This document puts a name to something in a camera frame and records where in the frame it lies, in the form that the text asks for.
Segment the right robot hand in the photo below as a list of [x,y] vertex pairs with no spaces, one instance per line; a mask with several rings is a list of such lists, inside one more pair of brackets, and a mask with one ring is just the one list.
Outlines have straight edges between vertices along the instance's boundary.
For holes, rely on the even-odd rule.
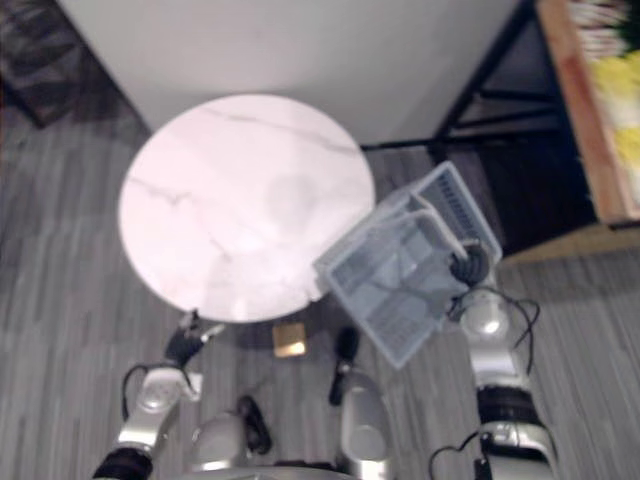
[[481,242],[463,244],[464,258],[449,254],[446,257],[446,271],[451,275],[453,285],[468,290],[484,282],[491,271],[491,254]]

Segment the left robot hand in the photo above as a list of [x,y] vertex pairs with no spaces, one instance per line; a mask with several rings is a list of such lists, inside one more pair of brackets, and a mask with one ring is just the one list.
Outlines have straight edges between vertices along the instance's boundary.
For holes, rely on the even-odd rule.
[[203,319],[198,310],[191,310],[179,320],[164,351],[164,359],[173,367],[184,369],[190,360],[226,325]]

